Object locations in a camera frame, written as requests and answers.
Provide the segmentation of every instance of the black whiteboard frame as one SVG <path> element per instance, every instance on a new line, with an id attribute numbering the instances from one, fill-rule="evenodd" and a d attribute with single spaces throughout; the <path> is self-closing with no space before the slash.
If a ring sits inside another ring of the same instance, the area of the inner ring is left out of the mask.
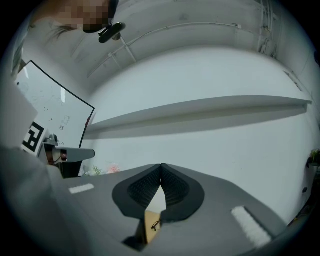
<path id="1" fill-rule="evenodd" d="M 71 91 L 69 91 L 67 88 L 65 88 L 64 86 L 62 86 L 60 83 L 58 83 L 56 80 L 54 80 L 50 75 L 48 75 L 45 71 L 43 71 L 41 69 L 41 67 L 39 67 L 33 60 L 30 60 L 24 68 L 26 68 L 28 66 L 29 63 L 32 63 L 33 65 L 35 65 L 42 73 L 44 73 L 48 78 L 50 78 L 52 81 L 54 81 L 57 85 L 59 85 L 60 87 L 62 87 L 63 89 L 65 89 L 68 93 L 70 93 L 71 95 L 73 95 L 74 97 L 76 97 L 78 100 L 82 101 L 83 103 L 87 104 L 89 107 L 92 108 L 92 112 L 89 116 L 89 118 L 87 119 L 85 125 L 84 125 L 84 131 L 83 131 L 83 134 L 82 134 L 82 137 L 81 137 L 81 141 L 80 141 L 80 145 L 79 145 L 79 149 L 81 148 L 81 145 L 82 145 L 82 141 L 84 139 L 84 136 L 85 136 L 85 133 L 86 133 L 86 130 L 87 130 L 87 127 L 88 127 L 88 124 L 89 124 L 89 121 L 95 111 L 95 107 L 91 106 L 89 103 L 85 102 L 83 99 L 79 98 L 77 95 L 75 95 L 74 93 L 72 93 Z"/>

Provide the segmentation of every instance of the small plant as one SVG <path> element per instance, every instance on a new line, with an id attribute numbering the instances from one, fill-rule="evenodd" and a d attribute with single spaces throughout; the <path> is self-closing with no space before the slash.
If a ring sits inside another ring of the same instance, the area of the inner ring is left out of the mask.
<path id="1" fill-rule="evenodd" d="M 311 151 L 306 166 L 320 166 L 320 149 L 314 149 Z"/>
<path id="2" fill-rule="evenodd" d="M 95 172 L 95 175 L 100 175 L 101 174 L 101 169 L 99 169 L 95 165 L 93 166 L 93 171 Z"/>

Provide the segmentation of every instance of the whiteboard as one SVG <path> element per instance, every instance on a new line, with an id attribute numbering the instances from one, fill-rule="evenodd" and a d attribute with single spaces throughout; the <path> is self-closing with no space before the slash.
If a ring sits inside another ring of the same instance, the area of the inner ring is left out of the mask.
<path id="1" fill-rule="evenodd" d="M 53 80 L 33 61 L 20 71 L 16 84 L 37 110 L 35 120 L 57 135 L 60 147 L 81 147 L 93 106 Z"/>

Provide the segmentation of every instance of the white ceiling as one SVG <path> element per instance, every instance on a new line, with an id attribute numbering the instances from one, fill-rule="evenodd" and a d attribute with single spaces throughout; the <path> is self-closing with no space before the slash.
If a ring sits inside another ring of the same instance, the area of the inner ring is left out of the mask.
<path id="1" fill-rule="evenodd" d="M 260 38 L 259 51 L 264 51 L 266 44 L 264 54 L 272 55 L 280 29 L 279 14 L 272 5 L 272 26 L 267 0 L 263 2 L 262 30 L 259 0 L 120 0 L 114 22 L 126 24 L 121 32 L 123 40 L 101 44 L 97 34 L 80 30 L 52 39 L 56 26 L 52 20 L 38 22 L 28 37 L 69 74 L 87 81 L 91 91 L 135 61 L 186 46 L 224 45 L 257 51 Z"/>

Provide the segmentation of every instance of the white rubber strip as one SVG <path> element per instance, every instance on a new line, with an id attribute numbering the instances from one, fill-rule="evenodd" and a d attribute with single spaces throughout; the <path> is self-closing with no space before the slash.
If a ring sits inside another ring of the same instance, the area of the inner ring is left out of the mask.
<path id="1" fill-rule="evenodd" d="M 95 188 L 94 185 L 87 184 L 87 185 L 83 185 L 83 186 L 71 187 L 71 188 L 69 188 L 69 191 L 70 191 L 71 194 L 77 194 L 77 193 L 81 193 L 81 192 L 84 192 L 84 191 L 92 190 L 94 188 Z"/>
<path id="2" fill-rule="evenodd" d="M 272 241 L 271 236 L 255 221 L 243 206 L 235 207 L 231 213 L 241 226 L 245 236 L 255 248 L 261 248 Z"/>

